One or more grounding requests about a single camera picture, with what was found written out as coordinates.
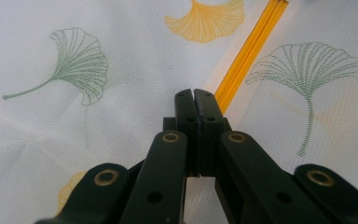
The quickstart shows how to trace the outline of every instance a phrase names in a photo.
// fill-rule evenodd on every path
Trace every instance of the ginkgo leaf print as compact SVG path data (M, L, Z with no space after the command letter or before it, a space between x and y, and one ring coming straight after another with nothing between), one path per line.
M191 2L192 8L183 18L165 17L171 31L187 40L206 43L219 36L231 35L243 22L243 0L231 0L218 6Z
M51 78L28 91L4 95L3 99L36 91L54 80L67 81L80 89L82 105L92 105L101 99L108 65L98 39L77 27L56 31L50 37L58 49L57 66Z
M297 152L298 156L304 156L314 119L312 94L323 84L343 77L358 78L358 58L351 57L342 49L310 42L274 50L254 65L245 83L277 81L304 96L309 108L308 127Z

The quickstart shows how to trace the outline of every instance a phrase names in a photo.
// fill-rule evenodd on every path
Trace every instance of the black plastic mechanism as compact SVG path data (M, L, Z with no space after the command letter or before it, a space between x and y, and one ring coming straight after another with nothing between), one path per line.
M358 224L358 190L314 164L287 174L248 134L233 132L214 96L178 92L144 161L89 170L62 211L37 224L183 223L186 178L214 176L231 224Z

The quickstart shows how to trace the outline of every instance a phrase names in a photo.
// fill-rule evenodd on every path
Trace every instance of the black clamp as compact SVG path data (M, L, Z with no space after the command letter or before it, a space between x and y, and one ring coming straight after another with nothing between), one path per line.
M229 223L358 223L358 190L314 164L287 174L248 134L233 132L214 96L175 95L144 161L89 170L65 207L37 224L183 223L186 178L214 176Z

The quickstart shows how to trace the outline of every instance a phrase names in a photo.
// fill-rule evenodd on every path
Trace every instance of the patterned fabric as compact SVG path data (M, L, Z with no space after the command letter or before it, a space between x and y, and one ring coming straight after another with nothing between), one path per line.
M173 96L215 92L268 0L0 1L0 223L53 217L88 169L145 158ZM358 188L358 2L292 0L227 110L288 172ZM212 178L185 222L227 223Z
M82 172L143 160L173 96L229 66L267 2L0 1L0 223L53 217ZM225 222L189 202L187 223Z
M226 116L286 171L358 188L358 2L291 1Z

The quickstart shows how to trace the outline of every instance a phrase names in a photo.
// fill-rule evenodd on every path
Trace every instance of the white fabric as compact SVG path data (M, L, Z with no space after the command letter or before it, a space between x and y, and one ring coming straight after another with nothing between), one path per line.
M174 94L202 89L229 66L266 4L245 3L233 34L198 43L164 21L183 17L191 1L0 1L0 223L52 217L72 175L144 159L162 118L174 114ZM67 75L59 55L68 63L88 45L98 55L89 66L107 66L94 75L107 79L85 93L73 79L51 79ZM186 223L226 222L212 186L189 180Z
M358 60L358 2L290 1L226 116L234 129L254 137L284 170L292 173L303 163L320 164L358 188L358 67L356 72L346 68L343 71L350 77L327 82L312 94L314 119L306 155L302 157L297 152L308 125L309 109L305 97L278 81L265 78L252 82L251 74L261 70L260 66L255 66L258 62L269 61L268 65L277 62L267 58L268 55L280 55L282 61L286 60L282 51L282 46L286 46L287 53L292 47L292 53L296 55L293 61L298 65L299 46L305 48L307 43L321 49L330 46L334 50L344 50L351 56L349 61ZM329 59L344 52L335 53ZM315 55L321 56L321 52L315 51ZM323 71L315 75L321 76L328 75Z

